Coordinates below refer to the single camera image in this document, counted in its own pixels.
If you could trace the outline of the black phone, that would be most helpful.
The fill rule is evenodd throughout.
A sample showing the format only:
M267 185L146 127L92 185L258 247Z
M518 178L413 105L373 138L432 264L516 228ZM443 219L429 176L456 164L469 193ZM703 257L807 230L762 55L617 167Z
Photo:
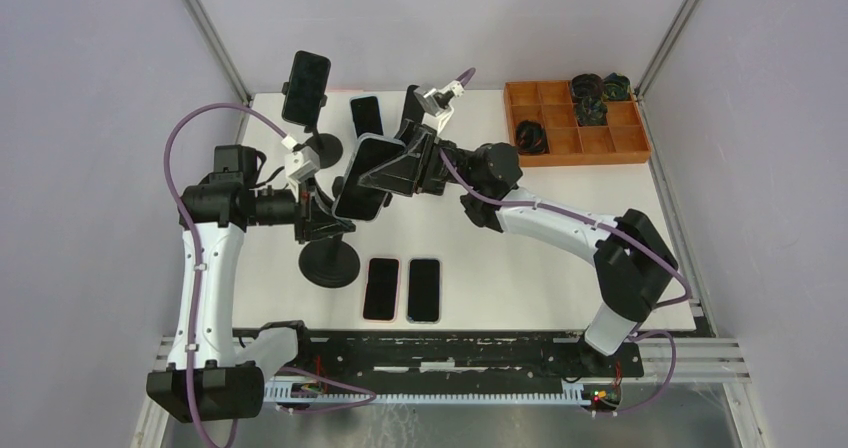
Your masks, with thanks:
M317 126L330 70L331 61L327 57L303 50L295 53L289 79L282 90L283 120L305 128Z
M405 128L409 122L421 123L424 120L425 111L418 101L415 91L419 88L418 85L409 85L406 89L404 104L401 112L399 129L396 134L398 139L403 137Z
M335 196L332 214L339 219L373 221L379 214L387 193L360 185L368 171L403 153L405 145L397 139L372 133L362 135L346 169L341 191Z

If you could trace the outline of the tall black phone stand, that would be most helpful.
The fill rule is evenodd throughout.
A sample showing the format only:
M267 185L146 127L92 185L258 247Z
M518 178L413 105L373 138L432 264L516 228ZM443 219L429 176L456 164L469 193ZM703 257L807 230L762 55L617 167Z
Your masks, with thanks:
M345 235L299 243L303 248L298 257L298 267L308 281L319 287L336 289L350 285L357 278L359 255L343 240Z
M282 119L304 128L305 133L309 136L305 145L317 153L321 168L329 168L336 165L343 155L343 146L340 139L330 133L320 133L316 126L307 126L305 122L295 120L294 114L288 112L290 105L296 105L296 102L289 101L290 87L290 82L284 82L281 88L281 93L285 96L281 112Z

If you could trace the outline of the clear case phone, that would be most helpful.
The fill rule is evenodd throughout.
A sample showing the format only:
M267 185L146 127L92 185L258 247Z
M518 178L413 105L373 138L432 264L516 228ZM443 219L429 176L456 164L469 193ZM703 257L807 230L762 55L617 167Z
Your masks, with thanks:
M413 323L440 320L441 263L437 259L412 259L409 263L407 318Z

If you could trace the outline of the pink case phone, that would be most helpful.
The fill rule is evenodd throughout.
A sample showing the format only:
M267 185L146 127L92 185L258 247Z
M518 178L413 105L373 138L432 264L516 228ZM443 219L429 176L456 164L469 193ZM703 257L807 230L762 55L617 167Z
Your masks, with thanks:
M389 322L396 317L400 262L372 258L366 270L362 316L366 321Z

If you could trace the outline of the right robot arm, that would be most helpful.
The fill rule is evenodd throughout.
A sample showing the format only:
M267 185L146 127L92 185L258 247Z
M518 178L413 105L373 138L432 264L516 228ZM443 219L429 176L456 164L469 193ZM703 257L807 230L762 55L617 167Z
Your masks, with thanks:
M346 179L357 188L411 197L443 194L449 183L465 189L460 203L477 227L521 235L567 251L594 267L602 302L581 337L580 368L602 376L618 349L657 308L671 281L687 283L650 218L629 209L619 216L592 214L546 200L520 187L517 149L486 143L466 150L435 129L406 121L400 138L376 137L356 150Z

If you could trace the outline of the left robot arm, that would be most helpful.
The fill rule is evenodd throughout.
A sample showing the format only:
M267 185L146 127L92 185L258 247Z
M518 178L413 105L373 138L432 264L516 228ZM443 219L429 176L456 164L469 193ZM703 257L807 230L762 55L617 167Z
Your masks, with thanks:
M309 147L285 158L295 187L276 190L259 181L265 156L243 145L218 146L213 170L179 198L185 271L177 332L166 367L148 374L147 395L181 423L257 416L265 385L283 368L306 373L314 349L300 321L269 322L238 349L233 333L237 264L252 226L292 225L299 243L332 225L329 199L316 186L320 158Z

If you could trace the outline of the black phone on round stand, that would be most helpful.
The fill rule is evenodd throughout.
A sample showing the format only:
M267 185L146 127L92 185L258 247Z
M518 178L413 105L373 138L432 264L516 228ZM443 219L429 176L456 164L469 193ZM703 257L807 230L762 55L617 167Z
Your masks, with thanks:
M406 89L404 104L401 112L399 129L396 134L398 139L403 137L405 128L409 122L421 123L424 120L425 111L418 101L415 91L419 88L418 85L409 85Z

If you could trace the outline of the white case phone lying flat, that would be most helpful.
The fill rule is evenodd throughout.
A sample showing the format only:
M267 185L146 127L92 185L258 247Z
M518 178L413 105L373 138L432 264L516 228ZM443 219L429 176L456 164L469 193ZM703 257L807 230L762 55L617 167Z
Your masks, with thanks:
M349 105L357 138L367 134L384 134L379 100L376 96L356 96L350 99Z

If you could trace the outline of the black phone on tall stand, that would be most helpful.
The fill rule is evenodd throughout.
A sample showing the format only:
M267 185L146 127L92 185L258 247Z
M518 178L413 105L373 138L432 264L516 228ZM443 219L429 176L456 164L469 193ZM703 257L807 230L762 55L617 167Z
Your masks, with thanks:
M303 50L295 53L289 79L282 90L283 120L305 128L317 126L330 70L331 61L327 57Z

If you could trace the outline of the wooden compartment tray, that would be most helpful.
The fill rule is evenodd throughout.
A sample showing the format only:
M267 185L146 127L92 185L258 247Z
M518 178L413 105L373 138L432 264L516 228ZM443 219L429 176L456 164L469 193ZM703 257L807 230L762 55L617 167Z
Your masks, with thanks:
M503 99L511 144L525 121L540 124L547 138L546 152L519 156L523 168L642 164L652 155L634 98L608 102L607 123L594 126L578 122L568 80L508 82Z

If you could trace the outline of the black mounting base plate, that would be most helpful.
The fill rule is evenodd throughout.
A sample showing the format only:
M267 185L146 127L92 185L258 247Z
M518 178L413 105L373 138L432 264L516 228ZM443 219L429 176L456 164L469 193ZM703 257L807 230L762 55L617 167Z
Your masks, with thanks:
M640 378L639 348L600 355L570 331L317 330L289 366L378 395L553 394L565 381Z

